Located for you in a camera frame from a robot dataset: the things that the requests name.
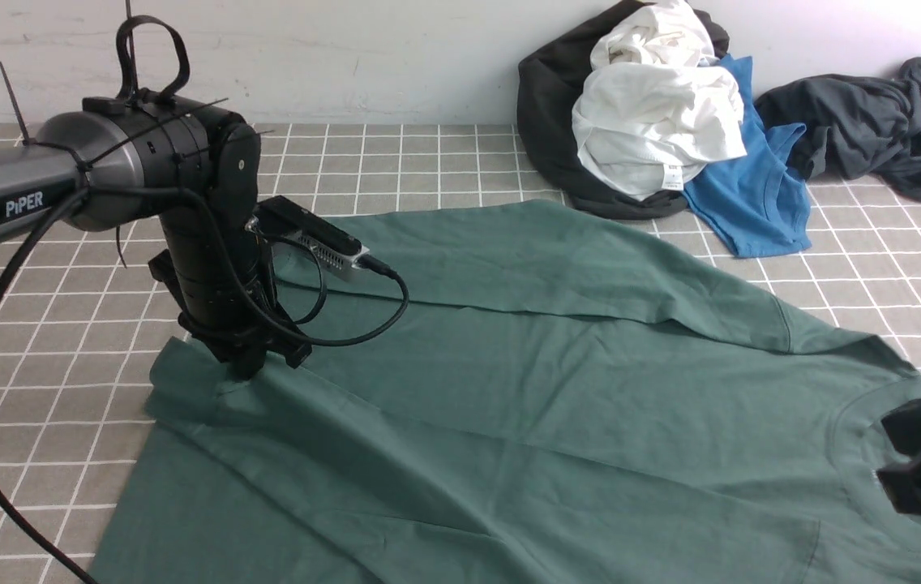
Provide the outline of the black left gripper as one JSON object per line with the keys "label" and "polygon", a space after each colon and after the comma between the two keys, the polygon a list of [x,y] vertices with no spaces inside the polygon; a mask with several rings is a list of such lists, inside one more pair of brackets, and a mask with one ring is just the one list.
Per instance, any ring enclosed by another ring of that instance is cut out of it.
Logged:
{"label": "black left gripper", "polygon": [[216,361],[227,363],[235,380],[252,380],[267,362],[269,354],[282,356],[290,368],[298,368],[312,354],[312,344],[286,339],[259,325],[237,326],[227,330],[205,328],[187,313],[178,323],[201,341]]}

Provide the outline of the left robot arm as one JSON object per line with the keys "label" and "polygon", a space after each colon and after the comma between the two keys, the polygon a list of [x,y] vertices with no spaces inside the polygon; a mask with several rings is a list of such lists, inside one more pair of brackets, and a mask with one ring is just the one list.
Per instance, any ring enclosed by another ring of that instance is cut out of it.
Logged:
{"label": "left robot arm", "polygon": [[165,23],[135,15],[116,32],[116,96],[85,97],[22,147],[0,149],[0,243],[57,208],[84,232],[157,217],[165,250],[149,269],[183,328],[246,380],[270,354],[300,366],[312,346],[276,298],[272,249],[255,215],[258,133],[237,112],[180,96],[191,67],[175,29],[178,73],[161,90],[142,88],[131,45],[144,25]]}

